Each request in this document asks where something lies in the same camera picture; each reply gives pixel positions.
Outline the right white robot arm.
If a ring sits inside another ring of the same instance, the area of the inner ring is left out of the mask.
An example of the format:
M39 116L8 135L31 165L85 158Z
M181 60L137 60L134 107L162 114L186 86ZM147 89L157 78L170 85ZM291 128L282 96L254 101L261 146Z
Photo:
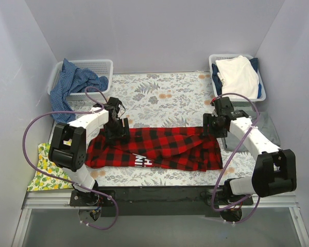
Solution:
M252 195L260 198L292 192L297 188L296 156L290 149L281 149L266 138L243 110L236 110L227 94L214 98L213 114L203 115L203 134L226 137L228 133L239 139L255 160L253 174L226 180L219 189L216 183L211 200L221 195L228 204L244 201Z

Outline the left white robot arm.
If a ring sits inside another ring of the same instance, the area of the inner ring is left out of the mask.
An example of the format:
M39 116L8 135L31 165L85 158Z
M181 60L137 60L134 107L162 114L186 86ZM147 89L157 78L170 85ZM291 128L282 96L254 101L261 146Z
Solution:
M115 97L101 106L96 104L90 114L85 114L68 123L58 123L51 139L49 160L63 169L69 178L76 183L77 198L88 206L98 204L100 195L97 182L88 172L85 161L87 138L91 134L104 129L105 144L113 144L116 140L127 140L130 137L128 119L119 117L122 102Z

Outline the aluminium frame rail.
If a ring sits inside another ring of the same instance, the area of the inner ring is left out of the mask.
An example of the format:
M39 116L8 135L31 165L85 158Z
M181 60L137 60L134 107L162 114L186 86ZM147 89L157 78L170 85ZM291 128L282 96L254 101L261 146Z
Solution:
M71 193L71 189L27 192L12 245L22 246L32 209L70 209L68 203ZM258 209L260 208L288 208L301 246L309 246L309 236L300 213L300 205L293 192L263 198L258 205Z

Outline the floral print table mat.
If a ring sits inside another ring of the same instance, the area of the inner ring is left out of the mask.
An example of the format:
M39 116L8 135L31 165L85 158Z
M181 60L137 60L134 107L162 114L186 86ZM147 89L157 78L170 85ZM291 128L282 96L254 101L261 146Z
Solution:
M125 106L131 128L196 127L211 113L214 97L208 72L114 75L109 96ZM145 167L89 169L100 186L214 185L220 172Z

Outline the black base beam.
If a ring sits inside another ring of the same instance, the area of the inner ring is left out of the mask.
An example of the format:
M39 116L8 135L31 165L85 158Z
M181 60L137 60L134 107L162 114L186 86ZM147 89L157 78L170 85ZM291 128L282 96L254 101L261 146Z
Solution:
M219 186L214 207L227 206L243 196L228 198ZM132 186L98 187L96 190L111 196L118 205L119 216L179 216L201 215L219 217L211 208L214 186ZM72 191L69 206L80 208L101 207L102 217L115 216L112 200L94 193Z

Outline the lemon print cloth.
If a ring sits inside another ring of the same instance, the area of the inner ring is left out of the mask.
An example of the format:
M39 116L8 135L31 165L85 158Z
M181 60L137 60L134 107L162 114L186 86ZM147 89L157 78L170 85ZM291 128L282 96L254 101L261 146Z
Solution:
M38 145L37 167L48 174L70 180L68 175L61 168L59 168L55 165L55 163L49 160L49 149L50 143L41 143ZM70 188L73 188L71 183L48 177L36 171L35 177L28 184L27 191L57 190Z

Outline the left white plastic basket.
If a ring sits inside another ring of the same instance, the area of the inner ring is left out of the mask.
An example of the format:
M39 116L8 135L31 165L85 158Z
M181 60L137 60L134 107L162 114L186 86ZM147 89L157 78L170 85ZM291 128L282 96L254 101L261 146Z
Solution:
M111 89L113 61L98 60L67 60L58 62L51 73L47 93L54 92L58 97L64 96L66 101L88 100L84 93L87 86L101 90L89 90L88 94L102 100Z

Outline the blue checked shirt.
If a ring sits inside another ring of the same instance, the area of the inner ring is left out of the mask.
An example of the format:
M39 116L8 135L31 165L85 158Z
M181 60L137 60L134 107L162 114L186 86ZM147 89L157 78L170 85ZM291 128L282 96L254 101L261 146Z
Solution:
M92 87L90 92L95 92L95 89L104 92L109 87L109 79L106 76L99 77L92 70L79 68L64 59L58 82L50 92L51 108L60 112L52 115L52 118L61 123L75 120L76 115L71 113L72 108L66 98L72 93L83 93L88 86Z

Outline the red black plaid shirt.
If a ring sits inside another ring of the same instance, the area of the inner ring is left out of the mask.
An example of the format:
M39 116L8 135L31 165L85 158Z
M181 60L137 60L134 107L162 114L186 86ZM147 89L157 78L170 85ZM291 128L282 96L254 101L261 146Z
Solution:
M136 128L117 140L100 131L90 141L85 164L208 171L222 169L222 157L217 139L203 135L202 127Z

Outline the grey folded polo shirt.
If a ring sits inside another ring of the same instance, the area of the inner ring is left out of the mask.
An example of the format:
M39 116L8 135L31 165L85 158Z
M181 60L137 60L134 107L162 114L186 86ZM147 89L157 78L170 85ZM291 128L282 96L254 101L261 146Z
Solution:
M281 142L276 128L267 112L259 112L259 118L256 123L259 131L273 144L280 146ZM230 132L227 137L222 139L223 147L226 151L234 151L240 140Z

